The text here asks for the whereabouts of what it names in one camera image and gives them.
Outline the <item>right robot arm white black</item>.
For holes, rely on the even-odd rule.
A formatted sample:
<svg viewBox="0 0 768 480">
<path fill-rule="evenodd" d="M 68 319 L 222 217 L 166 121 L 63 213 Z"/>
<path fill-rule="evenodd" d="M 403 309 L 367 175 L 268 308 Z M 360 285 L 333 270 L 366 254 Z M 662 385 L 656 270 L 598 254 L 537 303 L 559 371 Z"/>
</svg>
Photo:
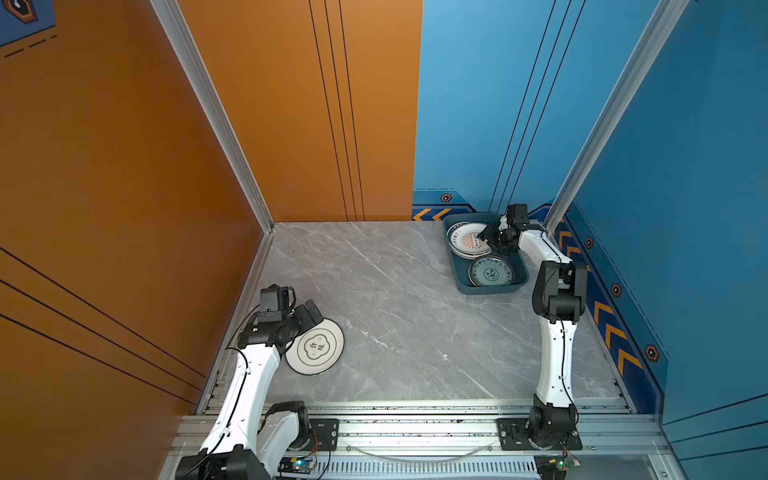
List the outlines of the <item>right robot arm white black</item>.
<svg viewBox="0 0 768 480">
<path fill-rule="evenodd" d="M 531 303 L 542 330 L 542 360 L 528 430 L 531 436 L 569 435 L 578 422 L 571 374 L 574 338 L 586 310 L 587 267 L 532 225 L 524 204 L 508 206 L 479 237 L 498 253 L 523 252 L 538 265 Z"/>
</svg>

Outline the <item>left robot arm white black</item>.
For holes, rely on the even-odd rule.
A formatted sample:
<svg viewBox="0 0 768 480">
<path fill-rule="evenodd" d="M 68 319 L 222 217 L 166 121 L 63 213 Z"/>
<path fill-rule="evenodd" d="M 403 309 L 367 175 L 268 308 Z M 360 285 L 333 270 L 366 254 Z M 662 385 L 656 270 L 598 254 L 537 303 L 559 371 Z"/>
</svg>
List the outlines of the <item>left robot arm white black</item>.
<svg viewBox="0 0 768 480">
<path fill-rule="evenodd" d="M 236 367 L 216 422 L 199 452 L 180 460 L 176 479 L 272 479 L 289 450 L 317 449 L 304 402 L 263 408 L 293 342 L 322 321 L 313 301 L 296 303 L 293 288 L 273 284 L 261 290 L 258 308 L 230 348 Z"/>
</svg>

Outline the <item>white orange sunburst plate back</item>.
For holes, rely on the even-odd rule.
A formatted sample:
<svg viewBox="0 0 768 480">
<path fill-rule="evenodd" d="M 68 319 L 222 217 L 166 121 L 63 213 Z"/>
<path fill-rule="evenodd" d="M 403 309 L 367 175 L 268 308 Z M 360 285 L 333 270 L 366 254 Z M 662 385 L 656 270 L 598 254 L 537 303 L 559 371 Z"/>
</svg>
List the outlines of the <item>white orange sunburst plate back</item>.
<svg viewBox="0 0 768 480">
<path fill-rule="evenodd" d="M 484 223 L 459 222 L 450 226 L 446 239 L 451 251 L 465 259 L 475 259 L 491 252 L 491 247 L 479 235 L 487 227 Z"/>
</svg>

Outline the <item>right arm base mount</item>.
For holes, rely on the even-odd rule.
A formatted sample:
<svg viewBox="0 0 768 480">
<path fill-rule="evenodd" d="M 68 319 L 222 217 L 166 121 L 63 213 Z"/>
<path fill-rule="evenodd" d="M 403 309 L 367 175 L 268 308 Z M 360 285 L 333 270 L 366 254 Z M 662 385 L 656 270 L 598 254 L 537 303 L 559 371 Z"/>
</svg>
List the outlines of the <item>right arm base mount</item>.
<svg viewBox="0 0 768 480">
<path fill-rule="evenodd" d="M 583 443 L 578 431 L 534 432 L 524 418 L 499 418 L 495 421 L 498 440 L 503 451 L 555 452 L 565 448 L 580 451 Z"/>
</svg>

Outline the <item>white plate flower outline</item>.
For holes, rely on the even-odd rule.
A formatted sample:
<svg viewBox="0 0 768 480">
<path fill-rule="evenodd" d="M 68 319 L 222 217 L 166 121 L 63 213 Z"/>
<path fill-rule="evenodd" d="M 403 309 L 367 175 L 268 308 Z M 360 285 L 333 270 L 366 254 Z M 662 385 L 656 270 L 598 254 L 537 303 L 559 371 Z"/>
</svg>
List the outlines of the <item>white plate flower outline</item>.
<svg viewBox="0 0 768 480">
<path fill-rule="evenodd" d="M 294 372 L 315 376 L 333 368 L 340 360 L 344 347 L 343 330 L 337 322 L 325 318 L 293 342 L 286 351 L 285 361 Z"/>
</svg>

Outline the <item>small green patterned plate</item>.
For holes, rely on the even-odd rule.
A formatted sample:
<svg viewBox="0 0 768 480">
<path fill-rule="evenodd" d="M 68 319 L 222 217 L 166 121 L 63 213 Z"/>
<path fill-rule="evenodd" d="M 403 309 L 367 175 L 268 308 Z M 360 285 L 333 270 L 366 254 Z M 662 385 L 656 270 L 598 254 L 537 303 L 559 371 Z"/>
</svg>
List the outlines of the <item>small green patterned plate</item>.
<svg viewBox="0 0 768 480">
<path fill-rule="evenodd" d="M 473 260 L 468 268 L 468 277 L 475 287 L 503 287 L 512 285 L 516 279 L 512 266 L 495 255 Z"/>
</svg>

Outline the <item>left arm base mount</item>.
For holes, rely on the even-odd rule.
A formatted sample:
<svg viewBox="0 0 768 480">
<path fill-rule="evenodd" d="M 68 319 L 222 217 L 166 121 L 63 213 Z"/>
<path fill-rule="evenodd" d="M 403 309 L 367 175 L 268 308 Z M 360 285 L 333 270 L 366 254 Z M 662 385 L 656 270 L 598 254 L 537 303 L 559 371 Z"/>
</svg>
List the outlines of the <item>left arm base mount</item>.
<svg viewBox="0 0 768 480">
<path fill-rule="evenodd" d="M 286 454 L 335 452 L 338 447 L 340 420 L 338 418 L 310 418 L 305 432 L 287 447 Z"/>
</svg>

